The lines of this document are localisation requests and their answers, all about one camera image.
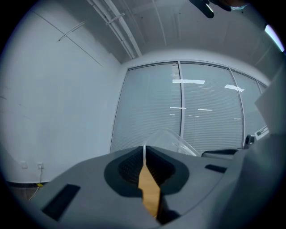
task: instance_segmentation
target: window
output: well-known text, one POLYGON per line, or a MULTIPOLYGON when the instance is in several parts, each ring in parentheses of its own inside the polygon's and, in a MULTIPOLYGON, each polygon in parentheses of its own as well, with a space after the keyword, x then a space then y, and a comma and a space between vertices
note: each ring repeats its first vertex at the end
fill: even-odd
POLYGON ((239 95, 228 69, 181 64, 184 83, 183 138, 199 153, 242 146, 243 123, 239 95))
POLYGON ((265 87, 265 86, 264 86, 263 84, 261 84, 261 83, 258 83, 258 84, 259 84, 261 93, 264 93, 267 87, 265 87))
POLYGON ((157 130, 180 135, 181 86, 178 64, 129 70, 116 113, 111 152, 143 145, 157 130))
POLYGON ((189 62, 181 62, 180 69, 175 62, 128 70, 110 151, 141 146, 162 128, 199 153, 241 148, 248 134, 265 126, 255 101, 266 87, 234 70, 232 74, 225 67, 189 62))
POLYGON ((256 80, 234 71, 233 76, 236 79, 237 86, 241 88, 240 96, 245 116, 245 138, 248 134, 254 135, 256 131, 266 126, 255 105, 255 101, 260 97, 261 93, 256 80))

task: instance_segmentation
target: pipe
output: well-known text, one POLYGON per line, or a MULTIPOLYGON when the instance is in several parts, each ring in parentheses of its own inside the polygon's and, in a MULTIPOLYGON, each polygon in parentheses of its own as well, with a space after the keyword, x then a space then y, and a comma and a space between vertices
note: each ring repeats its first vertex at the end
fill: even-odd
POLYGON ((78 25, 76 25, 75 27, 73 27, 70 31, 68 31, 67 33, 65 33, 60 39, 59 41, 61 41, 62 39, 64 39, 66 36, 68 36, 71 32, 74 32, 75 30, 77 30, 78 28, 82 27, 87 21, 82 21, 81 23, 79 23, 78 25))
POLYGON ((152 0, 152 2, 153 2, 153 5, 154 5, 154 8, 155 8, 155 10, 156 10, 157 17, 158 17, 158 19, 159 19, 159 23, 160 23, 161 30, 162 30, 162 33, 163 33, 163 38, 164 38, 165 46, 167 46, 166 37, 165 37, 165 32, 164 32, 163 24, 162 24, 162 21, 161 21, 161 18, 160 18, 158 9, 157 9, 157 7, 156 7, 156 4, 155 4, 154 0, 152 0))
POLYGON ((129 7, 128 7, 128 5, 126 4, 125 0, 122 0, 122 2, 123 2, 123 4, 124 4, 125 8, 127 8, 127 10, 128 10, 128 12, 129 12, 129 14, 131 15, 131 17, 133 18, 133 21, 134 21, 134 23, 135 23, 135 25, 136 25, 136 27, 137 27, 137 29, 138 29, 140 35, 141 35, 142 41, 143 41, 144 44, 146 45, 145 39, 144 39, 144 37, 143 37, 143 34, 142 34, 142 32, 141 32, 141 30, 140 30, 140 28, 139 28, 139 25, 138 25, 137 21, 135 20, 135 18, 134 18, 134 16, 133 16, 133 13, 132 13, 131 10, 129 9, 129 7))
MULTIPOLYGON (((107 23, 111 20, 111 16, 108 13, 108 11, 103 7, 103 5, 97 1, 97 0, 87 0, 88 3, 97 11, 97 13, 103 18, 103 20, 107 23)), ((130 47, 129 43, 125 40, 123 34, 119 30, 118 26, 115 23, 110 23, 109 27, 111 28, 112 32, 116 35, 117 39, 122 44, 123 48, 129 55, 130 59, 135 58, 135 54, 132 51, 132 48, 130 47)))
MULTIPOLYGON (((115 16, 119 16, 120 12, 118 11, 118 9, 116 8, 116 6, 113 4, 113 2, 111 0, 104 0, 106 2, 106 4, 109 6, 109 8, 112 10, 112 12, 115 14, 115 16)), ((128 25, 126 24, 125 20, 123 19, 123 17, 120 17, 119 19, 119 23, 122 25, 122 27, 124 28, 125 32, 127 33, 135 51, 137 52, 137 55, 140 57, 142 56, 142 53, 137 45, 137 42, 135 41, 133 34, 131 33, 128 25)))

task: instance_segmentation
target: floor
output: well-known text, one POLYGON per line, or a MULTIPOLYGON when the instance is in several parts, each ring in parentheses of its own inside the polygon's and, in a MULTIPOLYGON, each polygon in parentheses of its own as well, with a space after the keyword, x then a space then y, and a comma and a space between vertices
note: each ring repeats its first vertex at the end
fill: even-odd
POLYGON ((18 188, 18 187, 10 187, 11 192, 22 200, 29 200, 32 195, 35 193, 37 188, 18 188))

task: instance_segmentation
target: wall outlet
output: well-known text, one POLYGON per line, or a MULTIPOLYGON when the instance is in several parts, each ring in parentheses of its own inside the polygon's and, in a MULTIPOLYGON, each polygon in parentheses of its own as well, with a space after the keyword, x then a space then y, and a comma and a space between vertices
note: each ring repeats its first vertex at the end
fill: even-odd
POLYGON ((20 161, 20 164, 21 164, 21 168, 22 169, 27 169, 28 168, 28 165, 27 165, 26 161, 20 161))
POLYGON ((39 170, 42 170, 44 168, 43 162, 38 162, 37 165, 39 170))

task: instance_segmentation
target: ceiling light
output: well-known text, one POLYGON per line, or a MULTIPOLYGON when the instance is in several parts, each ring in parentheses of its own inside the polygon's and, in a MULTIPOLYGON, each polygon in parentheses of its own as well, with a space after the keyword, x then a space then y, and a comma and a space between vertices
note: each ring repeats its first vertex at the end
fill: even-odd
POLYGON ((241 89, 240 87, 236 87, 236 86, 234 86, 234 85, 225 85, 224 86, 225 88, 229 88, 229 89, 234 89, 234 90, 236 90, 237 91, 237 89, 240 91, 240 92, 243 92, 244 91, 244 89, 241 89))
POLYGON ((265 32, 271 37, 271 39, 275 42, 275 44, 278 46, 278 48, 281 50, 281 52, 284 52, 284 47, 282 45, 282 42, 280 41, 277 34, 274 32, 274 30, 271 28, 270 25, 267 25, 265 27, 265 32))
POLYGON ((186 109, 185 107, 170 107, 171 109, 186 109))
POLYGON ((212 110, 209 110, 209 109, 198 109, 198 110, 206 110, 206 111, 212 111, 212 110))
POLYGON ((204 84, 205 81, 200 81, 200 80, 173 80, 173 84, 179 84, 179 83, 184 83, 184 84, 204 84))
POLYGON ((206 6, 211 10, 211 12, 213 12, 213 10, 211 9, 211 7, 209 7, 207 4, 206 4, 206 6))

